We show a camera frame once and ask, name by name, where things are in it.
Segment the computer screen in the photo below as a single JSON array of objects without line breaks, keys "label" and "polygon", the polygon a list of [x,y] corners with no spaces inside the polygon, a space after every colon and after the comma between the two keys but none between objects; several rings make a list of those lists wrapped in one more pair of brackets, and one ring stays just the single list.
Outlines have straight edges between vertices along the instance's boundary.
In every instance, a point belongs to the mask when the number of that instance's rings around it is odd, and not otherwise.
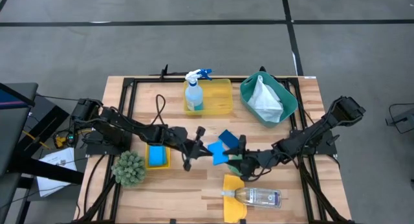
[{"label": "computer screen", "polygon": [[0,109],[33,107],[34,102],[5,84],[0,83]]}]

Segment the blue spray nozzle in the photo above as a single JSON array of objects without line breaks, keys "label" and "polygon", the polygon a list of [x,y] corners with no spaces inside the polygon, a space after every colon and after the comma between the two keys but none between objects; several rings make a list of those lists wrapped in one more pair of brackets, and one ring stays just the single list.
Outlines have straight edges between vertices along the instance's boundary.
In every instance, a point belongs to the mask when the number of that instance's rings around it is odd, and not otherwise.
[{"label": "blue spray nozzle", "polygon": [[208,76],[208,74],[211,72],[213,72],[212,69],[200,69],[200,71],[197,74],[200,74],[201,78],[207,78],[209,80],[212,80],[212,78]]}]

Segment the gray floor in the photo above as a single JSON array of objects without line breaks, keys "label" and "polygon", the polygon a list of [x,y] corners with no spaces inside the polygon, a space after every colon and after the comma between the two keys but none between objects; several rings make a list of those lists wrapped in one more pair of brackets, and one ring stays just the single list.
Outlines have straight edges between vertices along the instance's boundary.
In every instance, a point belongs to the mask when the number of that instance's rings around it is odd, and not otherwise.
[{"label": "gray floor", "polygon": [[[414,19],[414,0],[289,3],[296,20]],[[8,0],[0,21],[284,16],[281,0]],[[367,109],[358,125],[335,131],[353,219],[413,223],[414,135],[399,135],[384,119],[390,104],[414,101],[414,25],[296,25],[295,31],[303,71],[318,77],[325,107],[349,95]],[[159,73],[167,63],[170,71],[210,67],[215,74],[249,75],[264,65],[275,75],[296,73],[285,25],[0,28],[0,81],[37,82],[44,95],[101,98],[107,76]],[[78,195],[68,193],[73,199],[33,203],[27,223],[70,221]]]}]

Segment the plastic bag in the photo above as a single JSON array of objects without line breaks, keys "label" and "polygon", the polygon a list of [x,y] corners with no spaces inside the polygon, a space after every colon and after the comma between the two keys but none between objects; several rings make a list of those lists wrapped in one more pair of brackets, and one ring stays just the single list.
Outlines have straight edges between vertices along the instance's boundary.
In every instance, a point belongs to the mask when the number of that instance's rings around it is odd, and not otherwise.
[{"label": "plastic bag", "polygon": [[263,83],[263,77],[258,76],[253,95],[247,104],[253,108],[265,121],[278,123],[283,113],[283,104],[274,90]]}]

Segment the yellow cloth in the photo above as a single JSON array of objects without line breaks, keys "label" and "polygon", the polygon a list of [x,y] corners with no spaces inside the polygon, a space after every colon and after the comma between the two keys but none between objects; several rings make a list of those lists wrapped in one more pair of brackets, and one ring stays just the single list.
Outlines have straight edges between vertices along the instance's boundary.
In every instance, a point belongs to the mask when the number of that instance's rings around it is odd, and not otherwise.
[{"label": "yellow cloth", "polygon": [[[224,175],[223,191],[236,190],[244,188],[245,183],[234,175]],[[223,196],[224,204],[224,222],[238,223],[240,219],[246,217],[247,207],[245,204],[238,202],[234,197]]]}]

